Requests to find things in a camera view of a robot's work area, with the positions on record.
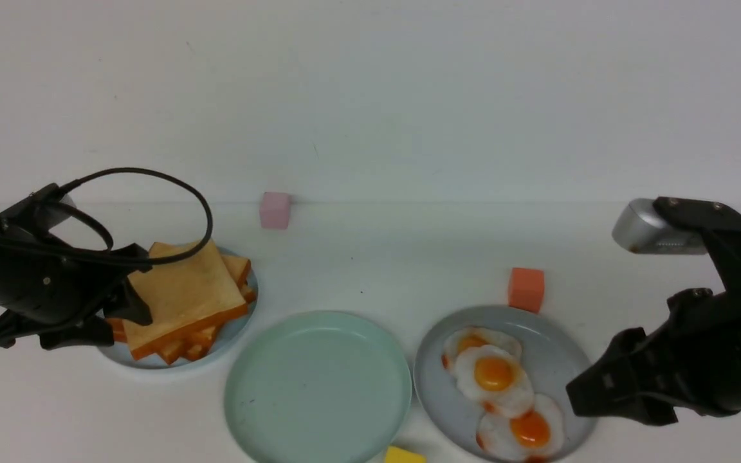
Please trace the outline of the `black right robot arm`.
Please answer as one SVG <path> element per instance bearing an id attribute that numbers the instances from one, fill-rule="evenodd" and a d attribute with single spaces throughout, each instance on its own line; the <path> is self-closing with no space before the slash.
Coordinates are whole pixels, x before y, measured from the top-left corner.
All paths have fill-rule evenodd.
<path id="1" fill-rule="evenodd" d="M 741 282 L 722 293 L 688 288 L 668 299 L 654 331 L 623 329 L 565 387 L 581 418 L 624 418 L 651 427 L 678 408 L 727 418 L 741 411 Z"/>

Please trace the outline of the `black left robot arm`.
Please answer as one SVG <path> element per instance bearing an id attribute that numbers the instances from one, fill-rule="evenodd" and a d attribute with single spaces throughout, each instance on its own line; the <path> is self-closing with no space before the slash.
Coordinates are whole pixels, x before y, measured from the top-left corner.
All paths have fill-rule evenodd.
<path id="1" fill-rule="evenodd" d="M 114 250 L 105 226 L 80 211 L 56 184 L 41 188 L 0 213 L 0 238 L 24 245 L 47 245 L 47 254 L 0 247 L 0 348 L 8 349 L 23 337 L 36 335 L 44 350 L 74 346 L 114 345 L 115 320 L 148 326 L 149 305 L 129 279 L 146 266 L 86 262 L 61 256 L 71 246 L 52 234 L 52 228 L 76 219 L 96 232 L 105 254 L 142 258 L 146 250 L 129 245 Z"/>

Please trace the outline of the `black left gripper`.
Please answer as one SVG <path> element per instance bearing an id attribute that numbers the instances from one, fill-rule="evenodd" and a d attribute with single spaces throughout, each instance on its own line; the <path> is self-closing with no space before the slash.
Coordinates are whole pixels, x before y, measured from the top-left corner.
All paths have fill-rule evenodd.
<path id="1" fill-rule="evenodd" d="M 149 264 L 112 267 L 70 257 L 35 254 L 0 247 L 0 348 L 36 336 L 44 350 L 114 345 L 114 332 L 103 318 L 152 323 L 152 313 L 133 285 L 135 273 Z"/>

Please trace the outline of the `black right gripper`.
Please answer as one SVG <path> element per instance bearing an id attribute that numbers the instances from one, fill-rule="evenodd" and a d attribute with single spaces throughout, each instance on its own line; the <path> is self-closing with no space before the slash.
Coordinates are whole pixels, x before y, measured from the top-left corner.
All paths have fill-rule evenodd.
<path id="1" fill-rule="evenodd" d="M 676 424 L 676 408 L 724 418 L 741 411 L 741 291 L 670 299 L 666 322 L 624 329 L 565 387 L 575 416 Z"/>

